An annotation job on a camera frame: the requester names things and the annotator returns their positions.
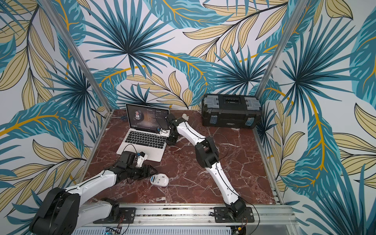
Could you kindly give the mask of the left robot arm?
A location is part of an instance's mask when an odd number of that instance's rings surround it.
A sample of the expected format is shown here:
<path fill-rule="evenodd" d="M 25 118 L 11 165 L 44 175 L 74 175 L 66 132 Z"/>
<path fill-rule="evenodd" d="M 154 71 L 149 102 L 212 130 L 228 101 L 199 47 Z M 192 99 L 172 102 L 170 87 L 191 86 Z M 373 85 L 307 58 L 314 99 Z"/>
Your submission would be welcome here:
<path fill-rule="evenodd" d="M 90 223 L 120 224 L 126 219 L 119 202 L 104 198 L 90 203 L 89 199 L 107 188 L 125 180 L 143 180 L 157 174 L 157 170 L 144 164 L 143 152 L 125 151 L 118 161 L 96 176 L 65 189 L 50 190 L 29 225 L 36 235 L 70 235 L 75 229 Z"/>

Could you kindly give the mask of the white wireless mouse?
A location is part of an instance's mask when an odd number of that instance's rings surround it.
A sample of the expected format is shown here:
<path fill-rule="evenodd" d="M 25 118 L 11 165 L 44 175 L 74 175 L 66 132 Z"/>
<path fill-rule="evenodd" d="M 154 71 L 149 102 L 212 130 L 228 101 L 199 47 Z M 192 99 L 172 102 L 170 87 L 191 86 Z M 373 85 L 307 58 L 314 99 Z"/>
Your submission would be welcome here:
<path fill-rule="evenodd" d="M 150 183 L 154 186 L 167 187 L 169 183 L 169 178 L 162 173 L 155 174 L 150 177 Z"/>

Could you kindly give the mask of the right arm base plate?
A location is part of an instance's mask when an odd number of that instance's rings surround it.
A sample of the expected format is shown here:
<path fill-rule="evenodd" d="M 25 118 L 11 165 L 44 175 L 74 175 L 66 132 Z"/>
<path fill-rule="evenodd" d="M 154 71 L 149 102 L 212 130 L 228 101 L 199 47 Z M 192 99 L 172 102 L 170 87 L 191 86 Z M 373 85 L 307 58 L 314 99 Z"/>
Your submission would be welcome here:
<path fill-rule="evenodd" d="M 214 207 L 210 212 L 216 223 L 253 223 L 255 222 L 254 214 L 251 207 L 246 207 L 245 211 L 236 214 L 226 207 Z"/>

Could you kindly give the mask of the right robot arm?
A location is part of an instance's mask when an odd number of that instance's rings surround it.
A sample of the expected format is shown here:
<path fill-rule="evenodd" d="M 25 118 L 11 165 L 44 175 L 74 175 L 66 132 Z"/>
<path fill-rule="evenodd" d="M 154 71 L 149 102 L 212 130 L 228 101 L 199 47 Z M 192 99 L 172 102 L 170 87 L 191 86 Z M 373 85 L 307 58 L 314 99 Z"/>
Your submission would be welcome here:
<path fill-rule="evenodd" d="M 173 146 L 177 143 L 178 137 L 182 136 L 194 146 L 198 164 L 212 176 L 221 192 L 227 209 L 225 218 L 232 222 L 241 219 L 246 211 L 246 203 L 225 175 L 213 137 L 199 134 L 183 117 L 176 118 L 173 114 L 168 114 L 165 119 L 169 129 L 166 143 Z"/>

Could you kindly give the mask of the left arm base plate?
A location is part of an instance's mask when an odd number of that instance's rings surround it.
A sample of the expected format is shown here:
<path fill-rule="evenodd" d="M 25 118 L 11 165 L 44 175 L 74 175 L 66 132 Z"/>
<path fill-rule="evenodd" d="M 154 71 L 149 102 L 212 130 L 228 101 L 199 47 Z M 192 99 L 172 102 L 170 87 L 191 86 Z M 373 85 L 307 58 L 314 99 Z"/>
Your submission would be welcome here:
<path fill-rule="evenodd" d="M 135 214 L 136 208 L 112 209 L 108 217 L 96 220 L 93 224 L 133 224 Z"/>

